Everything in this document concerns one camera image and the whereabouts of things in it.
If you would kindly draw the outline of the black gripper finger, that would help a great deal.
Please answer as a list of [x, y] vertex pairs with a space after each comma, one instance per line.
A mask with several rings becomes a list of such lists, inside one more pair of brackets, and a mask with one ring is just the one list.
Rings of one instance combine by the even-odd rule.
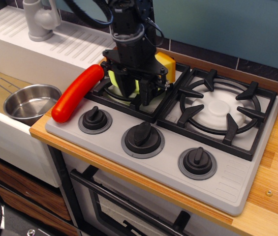
[[158, 87], [154, 80], [141, 79], [139, 81], [139, 93], [143, 106], [148, 106], [150, 102], [158, 96]]
[[115, 80], [123, 97], [129, 97], [136, 89], [135, 79], [127, 71], [115, 71]]

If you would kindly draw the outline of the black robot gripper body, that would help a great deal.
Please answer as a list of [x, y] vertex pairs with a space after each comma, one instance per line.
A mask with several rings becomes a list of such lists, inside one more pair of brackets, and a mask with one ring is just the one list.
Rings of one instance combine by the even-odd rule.
[[159, 75], [160, 82], [168, 82], [168, 70], [156, 58], [156, 47], [149, 38], [143, 35], [112, 34], [116, 48], [103, 51], [106, 61], [101, 66], [107, 71], [124, 70], [127, 72], [140, 72]]

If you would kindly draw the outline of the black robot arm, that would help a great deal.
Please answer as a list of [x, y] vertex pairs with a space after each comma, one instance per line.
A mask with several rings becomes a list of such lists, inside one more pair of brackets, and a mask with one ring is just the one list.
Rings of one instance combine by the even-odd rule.
[[158, 90], [167, 90], [167, 68], [156, 58], [156, 30], [158, 26], [150, 0], [112, 0], [109, 2], [113, 15], [110, 25], [116, 49], [103, 52], [106, 61], [101, 65], [114, 72], [115, 80], [123, 97], [128, 98], [139, 89], [141, 103], [149, 105]]

